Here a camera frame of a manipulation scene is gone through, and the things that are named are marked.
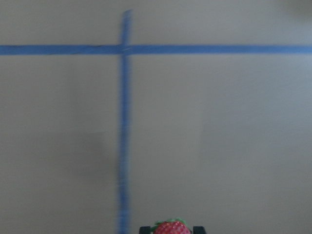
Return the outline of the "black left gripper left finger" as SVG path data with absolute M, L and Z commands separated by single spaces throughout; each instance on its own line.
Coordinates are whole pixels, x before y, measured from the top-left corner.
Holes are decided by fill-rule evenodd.
M 139 234 L 152 234 L 150 226 L 142 226 L 139 228 Z

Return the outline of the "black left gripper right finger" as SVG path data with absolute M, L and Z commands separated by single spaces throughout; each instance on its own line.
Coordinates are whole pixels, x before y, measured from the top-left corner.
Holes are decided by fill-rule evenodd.
M 193 234 L 204 234 L 203 226 L 193 226 Z

